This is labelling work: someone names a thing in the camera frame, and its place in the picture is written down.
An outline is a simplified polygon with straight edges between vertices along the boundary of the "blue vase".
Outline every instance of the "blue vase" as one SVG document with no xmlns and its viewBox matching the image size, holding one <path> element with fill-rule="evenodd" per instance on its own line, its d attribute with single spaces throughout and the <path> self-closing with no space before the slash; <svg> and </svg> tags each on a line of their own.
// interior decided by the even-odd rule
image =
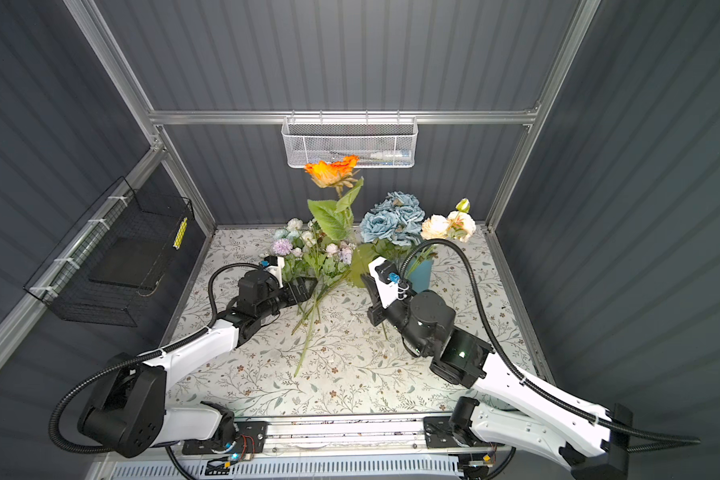
<svg viewBox="0 0 720 480">
<path fill-rule="evenodd" d="M 416 267 L 416 270 L 407 274 L 408 280 L 411 282 L 414 292 L 421 293 L 429 290 L 429 279 L 432 276 L 432 264 L 434 260 L 425 260 Z"/>
</svg>

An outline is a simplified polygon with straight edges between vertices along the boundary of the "corrugated wall panel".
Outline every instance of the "corrugated wall panel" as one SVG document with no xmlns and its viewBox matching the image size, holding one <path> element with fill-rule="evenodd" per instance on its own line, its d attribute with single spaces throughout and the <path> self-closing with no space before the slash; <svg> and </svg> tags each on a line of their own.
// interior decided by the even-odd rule
<svg viewBox="0 0 720 480">
<path fill-rule="evenodd" d="M 160 110 L 532 108 L 575 0 L 99 2 Z"/>
<path fill-rule="evenodd" d="M 176 195 L 168 174 L 158 168 L 144 190 Z M 0 370 L 0 478 L 85 476 L 93 456 L 59 450 L 48 439 L 48 417 L 56 402 L 80 380 L 101 370 L 118 353 L 137 354 L 160 343 L 205 235 L 191 222 L 177 257 L 160 281 L 138 327 L 65 322 L 46 313 Z M 90 444 L 77 433 L 77 417 L 90 390 L 62 417 L 62 432 L 73 442 Z M 22 460 L 16 462 L 17 452 Z"/>
<path fill-rule="evenodd" d="M 0 322 L 148 147 L 62 2 L 0 2 Z"/>
<path fill-rule="evenodd" d="M 720 478 L 720 0 L 605 2 L 498 235 L 555 379 Z"/>
<path fill-rule="evenodd" d="M 306 200 L 335 198 L 302 169 L 288 167 L 280 127 L 171 125 L 192 178 L 219 224 L 279 224 L 312 218 Z M 353 206 L 360 218 L 387 192 L 416 195 L 427 214 L 448 214 L 462 197 L 485 218 L 516 148 L 520 125 L 423 125 L 413 168 L 362 169 Z"/>
</svg>

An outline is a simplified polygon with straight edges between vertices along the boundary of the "hanging basket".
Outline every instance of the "hanging basket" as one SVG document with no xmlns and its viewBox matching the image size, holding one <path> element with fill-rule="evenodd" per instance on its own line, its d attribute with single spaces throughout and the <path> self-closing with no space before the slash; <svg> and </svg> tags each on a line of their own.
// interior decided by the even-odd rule
<svg viewBox="0 0 720 480">
<path fill-rule="evenodd" d="M 282 140 L 292 168 L 320 160 L 331 164 L 348 155 L 359 158 L 358 168 L 410 168 L 417 136 L 415 117 L 291 116 L 282 122 Z"/>
</svg>

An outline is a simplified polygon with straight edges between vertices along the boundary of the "leaf pattern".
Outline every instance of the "leaf pattern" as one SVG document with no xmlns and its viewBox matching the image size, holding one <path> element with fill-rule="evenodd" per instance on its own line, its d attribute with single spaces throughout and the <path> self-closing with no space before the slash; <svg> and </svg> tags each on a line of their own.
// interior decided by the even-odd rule
<svg viewBox="0 0 720 480">
<path fill-rule="evenodd" d="M 271 242 L 272 229 L 218 230 L 212 240 L 173 339 L 208 323 L 206 293 L 211 274 L 225 264 L 258 262 Z M 533 371 L 528 349 L 514 320 L 504 288 L 485 240 L 475 235 L 461 245 L 478 278 L 480 294 L 494 333 L 510 358 Z M 486 340 L 471 288 L 455 252 L 438 248 L 430 288 L 456 312 L 456 325 Z M 219 310 L 237 294 L 244 269 L 216 279 Z M 450 411 L 460 396 L 477 393 L 454 386 L 430 372 L 431 359 L 413 359 L 394 329 L 374 328 L 366 317 L 368 294 L 341 284 L 321 304 L 321 320 L 308 346 L 298 377 L 293 373 L 306 338 L 306 326 L 291 335 L 297 308 L 285 309 L 238 350 L 209 360 L 175 384 L 167 394 L 171 405 L 208 400 L 238 416 L 332 415 L 372 412 Z M 504 408 L 496 398 L 482 402 Z"/>
</svg>

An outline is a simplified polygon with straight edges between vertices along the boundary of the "black wire basket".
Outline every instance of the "black wire basket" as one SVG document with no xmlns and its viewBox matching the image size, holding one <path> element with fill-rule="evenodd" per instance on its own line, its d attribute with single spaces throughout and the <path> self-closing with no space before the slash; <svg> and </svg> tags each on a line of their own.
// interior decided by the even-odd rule
<svg viewBox="0 0 720 480">
<path fill-rule="evenodd" d="M 192 219 L 187 198 L 128 190 L 24 289 L 62 320 L 136 326 Z"/>
</svg>

